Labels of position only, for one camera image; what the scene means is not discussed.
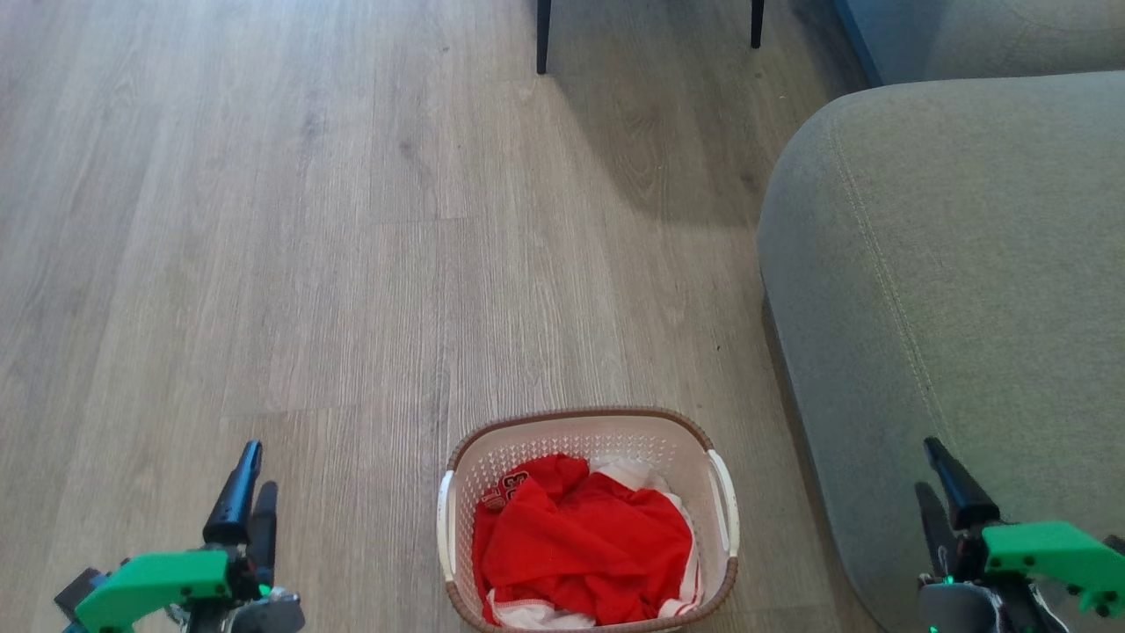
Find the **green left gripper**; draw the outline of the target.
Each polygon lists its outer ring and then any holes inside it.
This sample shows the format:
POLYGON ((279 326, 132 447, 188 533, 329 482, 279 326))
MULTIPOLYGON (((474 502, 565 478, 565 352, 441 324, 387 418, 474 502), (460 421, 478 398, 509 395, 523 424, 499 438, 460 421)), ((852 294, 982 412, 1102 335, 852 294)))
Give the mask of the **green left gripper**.
POLYGON ((112 572, 86 569, 54 598, 68 631, 133 632, 162 612, 182 632, 230 632, 236 614, 263 600, 274 581, 277 482, 261 486, 252 509, 262 456, 261 441, 246 442, 214 501, 202 541, 220 546, 145 553, 112 572))

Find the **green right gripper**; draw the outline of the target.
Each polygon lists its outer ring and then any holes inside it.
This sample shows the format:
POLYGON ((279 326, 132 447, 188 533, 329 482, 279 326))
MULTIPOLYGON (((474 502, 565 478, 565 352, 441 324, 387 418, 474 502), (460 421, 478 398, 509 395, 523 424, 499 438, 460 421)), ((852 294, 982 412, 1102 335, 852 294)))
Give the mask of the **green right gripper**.
POLYGON ((932 558, 933 632, 1065 632, 1041 580, 1062 585, 1082 613, 1122 617, 1120 539, 1098 541, 1069 522, 976 527, 1001 521, 998 505, 940 438, 922 445, 950 510, 948 519, 930 483, 914 485, 932 558))

